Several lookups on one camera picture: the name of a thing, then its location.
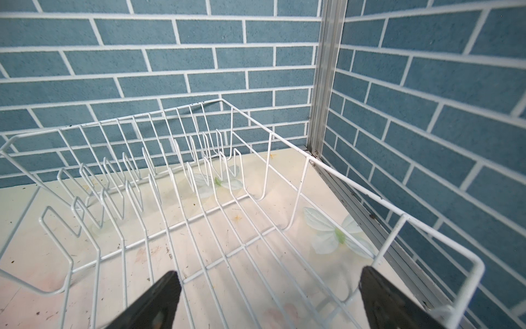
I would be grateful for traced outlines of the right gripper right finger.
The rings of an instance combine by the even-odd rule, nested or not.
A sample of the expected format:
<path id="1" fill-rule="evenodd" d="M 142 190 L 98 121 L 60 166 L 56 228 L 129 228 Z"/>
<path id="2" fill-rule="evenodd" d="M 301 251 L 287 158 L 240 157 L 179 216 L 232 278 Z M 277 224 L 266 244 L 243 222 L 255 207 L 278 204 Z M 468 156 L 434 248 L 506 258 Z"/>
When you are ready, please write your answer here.
<path id="1" fill-rule="evenodd" d="M 371 328 L 443 327 L 371 266 L 362 269 L 359 289 Z"/>

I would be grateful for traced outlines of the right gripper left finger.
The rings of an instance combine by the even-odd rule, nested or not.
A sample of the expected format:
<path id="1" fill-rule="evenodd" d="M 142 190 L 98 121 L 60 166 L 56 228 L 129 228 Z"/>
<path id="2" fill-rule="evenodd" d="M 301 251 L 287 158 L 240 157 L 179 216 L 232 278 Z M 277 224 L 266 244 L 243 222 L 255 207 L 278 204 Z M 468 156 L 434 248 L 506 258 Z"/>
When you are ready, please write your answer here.
<path id="1" fill-rule="evenodd" d="M 176 271 L 167 271 L 106 328 L 172 328 L 182 285 Z"/>

